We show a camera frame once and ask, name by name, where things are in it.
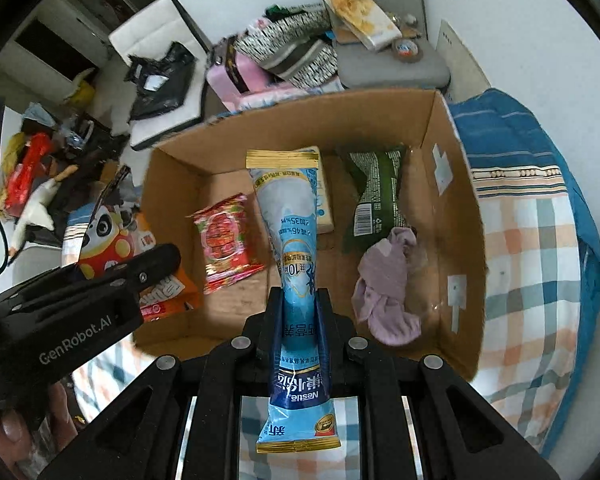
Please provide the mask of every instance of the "finger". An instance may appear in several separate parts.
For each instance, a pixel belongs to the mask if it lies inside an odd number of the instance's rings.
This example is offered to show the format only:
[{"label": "finger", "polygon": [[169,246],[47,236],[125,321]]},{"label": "finger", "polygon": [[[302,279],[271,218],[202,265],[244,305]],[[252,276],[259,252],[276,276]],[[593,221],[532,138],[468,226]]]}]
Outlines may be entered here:
[{"label": "finger", "polygon": [[31,452],[31,437],[21,416],[11,410],[0,420],[0,458],[19,479],[26,477],[16,462],[25,460]]},{"label": "finger", "polygon": [[61,383],[49,386],[49,410],[53,415],[52,433],[58,445],[58,451],[62,451],[77,435],[74,422],[71,420],[67,406],[66,391]]}]

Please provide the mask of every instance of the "white chair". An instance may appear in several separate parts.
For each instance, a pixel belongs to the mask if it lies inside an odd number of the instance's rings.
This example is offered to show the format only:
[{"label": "white chair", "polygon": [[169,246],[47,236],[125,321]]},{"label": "white chair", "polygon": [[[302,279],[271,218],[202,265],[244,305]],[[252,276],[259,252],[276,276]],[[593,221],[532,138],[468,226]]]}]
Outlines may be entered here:
[{"label": "white chair", "polygon": [[143,150],[166,133],[202,120],[206,51],[171,0],[154,1],[114,30],[109,35],[109,41],[127,65],[131,65],[129,55],[163,58],[173,41],[186,46],[196,57],[193,81],[181,107],[161,116],[131,121],[129,144],[134,150]]}]

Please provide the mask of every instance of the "food wrapper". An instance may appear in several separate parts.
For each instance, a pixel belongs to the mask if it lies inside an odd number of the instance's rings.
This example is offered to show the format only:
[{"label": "food wrapper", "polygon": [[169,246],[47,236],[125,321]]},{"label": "food wrapper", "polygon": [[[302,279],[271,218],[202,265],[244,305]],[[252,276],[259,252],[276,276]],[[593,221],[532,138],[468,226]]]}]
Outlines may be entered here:
[{"label": "food wrapper", "polygon": [[245,202],[238,193],[192,215],[205,253],[205,294],[264,269],[248,251]]},{"label": "food wrapper", "polygon": [[[62,266],[78,263],[85,278],[90,280],[155,245],[154,234],[140,210],[131,170],[122,166],[95,203],[70,214],[62,242]],[[182,266],[140,294],[145,321],[199,305],[198,289]]]},{"label": "food wrapper", "polygon": [[249,151],[247,168],[282,281],[269,418],[259,453],[340,447],[328,348],[315,305],[318,153]]},{"label": "food wrapper", "polygon": [[366,251],[394,227],[409,227],[398,209],[404,146],[386,151],[340,152],[360,199],[345,246]]},{"label": "food wrapper", "polygon": [[373,0],[324,0],[369,50],[381,50],[402,37],[395,23]]},{"label": "food wrapper", "polygon": [[254,108],[264,108],[274,104],[292,99],[299,99],[311,95],[330,94],[332,92],[343,92],[344,86],[339,77],[334,77],[313,88],[297,88],[291,83],[282,82],[269,85],[260,92],[251,92],[240,96],[238,102],[238,111],[251,110]]}]

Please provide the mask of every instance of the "purple cloth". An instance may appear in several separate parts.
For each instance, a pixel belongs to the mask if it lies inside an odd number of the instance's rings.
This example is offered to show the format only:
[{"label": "purple cloth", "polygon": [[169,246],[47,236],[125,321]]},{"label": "purple cloth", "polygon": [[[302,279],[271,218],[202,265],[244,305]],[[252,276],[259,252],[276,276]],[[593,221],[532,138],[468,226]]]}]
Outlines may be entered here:
[{"label": "purple cloth", "polygon": [[420,335],[420,318],[404,311],[409,250],[416,237],[408,227],[394,227],[370,247],[358,265],[360,278],[351,298],[358,322],[366,321],[379,342],[402,346]]}]

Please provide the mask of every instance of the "black plastic bag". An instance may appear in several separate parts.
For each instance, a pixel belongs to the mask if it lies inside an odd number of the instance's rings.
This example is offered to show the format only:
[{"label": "black plastic bag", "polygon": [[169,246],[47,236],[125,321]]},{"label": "black plastic bag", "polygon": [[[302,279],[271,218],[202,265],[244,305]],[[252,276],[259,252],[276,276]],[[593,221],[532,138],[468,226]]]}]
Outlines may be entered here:
[{"label": "black plastic bag", "polygon": [[129,59],[131,67],[125,81],[135,83],[138,90],[130,120],[156,117],[182,106],[196,65],[187,47],[174,41],[160,60],[136,56]]}]

